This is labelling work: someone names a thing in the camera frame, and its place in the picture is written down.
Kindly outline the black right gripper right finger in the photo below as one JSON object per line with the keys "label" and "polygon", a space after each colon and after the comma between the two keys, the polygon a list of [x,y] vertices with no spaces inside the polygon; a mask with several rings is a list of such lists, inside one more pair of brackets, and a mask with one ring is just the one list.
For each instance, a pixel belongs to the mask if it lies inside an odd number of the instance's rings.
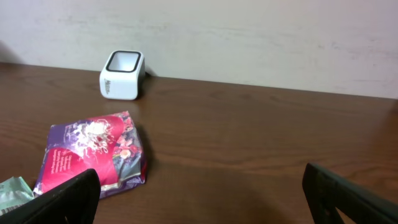
{"label": "black right gripper right finger", "polygon": [[339,212],[355,223],[397,223],[397,205],[336,175],[308,163],[302,188],[315,223],[343,223]]}

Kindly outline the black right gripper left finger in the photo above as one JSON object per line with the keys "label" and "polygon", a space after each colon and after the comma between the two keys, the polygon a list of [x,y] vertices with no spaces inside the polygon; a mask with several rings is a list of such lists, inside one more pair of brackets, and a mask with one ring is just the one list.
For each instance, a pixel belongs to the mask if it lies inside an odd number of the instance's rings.
{"label": "black right gripper left finger", "polygon": [[1,215],[1,224],[92,224],[100,191],[96,171],[88,169],[32,201]]}

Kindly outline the mint green snack packet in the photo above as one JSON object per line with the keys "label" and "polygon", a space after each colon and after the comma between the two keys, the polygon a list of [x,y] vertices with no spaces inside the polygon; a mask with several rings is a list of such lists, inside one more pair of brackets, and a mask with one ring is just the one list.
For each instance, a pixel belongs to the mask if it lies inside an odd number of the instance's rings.
{"label": "mint green snack packet", "polygon": [[1,183],[1,215],[33,199],[33,191],[22,177],[11,177]]}

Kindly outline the purple red snack packet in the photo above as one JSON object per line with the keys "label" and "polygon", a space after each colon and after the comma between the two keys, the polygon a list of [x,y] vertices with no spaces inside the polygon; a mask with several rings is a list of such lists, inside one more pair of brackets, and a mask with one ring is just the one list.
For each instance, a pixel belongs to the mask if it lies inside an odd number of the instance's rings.
{"label": "purple red snack packet", "polygon": [[51,126],[34,195],[87,169],[98,175],[101,198],[145,183],[147,161],[128,111]]}

